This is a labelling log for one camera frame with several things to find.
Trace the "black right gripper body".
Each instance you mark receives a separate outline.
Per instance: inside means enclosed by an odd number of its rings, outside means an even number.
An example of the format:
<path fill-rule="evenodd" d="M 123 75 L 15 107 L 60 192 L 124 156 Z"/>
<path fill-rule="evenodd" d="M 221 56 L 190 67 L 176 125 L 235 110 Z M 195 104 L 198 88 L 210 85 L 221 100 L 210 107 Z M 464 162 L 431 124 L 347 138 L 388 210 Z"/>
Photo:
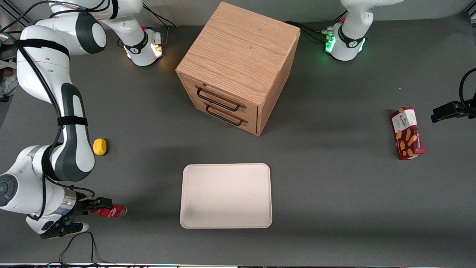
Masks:
<path fill-rule="evenodd" d="M 85 198 L 79 199 L 74 205 L 74 223 L 78 223 L 77 217 L 81 215 L 88 215 L 93 210 L 93 199 Z"/>

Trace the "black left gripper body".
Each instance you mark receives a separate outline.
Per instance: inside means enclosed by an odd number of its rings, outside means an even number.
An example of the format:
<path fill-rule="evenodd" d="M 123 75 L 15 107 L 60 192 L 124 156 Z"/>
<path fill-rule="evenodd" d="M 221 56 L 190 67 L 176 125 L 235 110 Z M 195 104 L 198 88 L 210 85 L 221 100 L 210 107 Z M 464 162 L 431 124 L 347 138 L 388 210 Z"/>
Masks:
<path fill-rule="evenodd" d="M 476 118 L 476 100 L 466 100 L 458 102 L 457 118 L 467 117 L 468 119 Z"/>

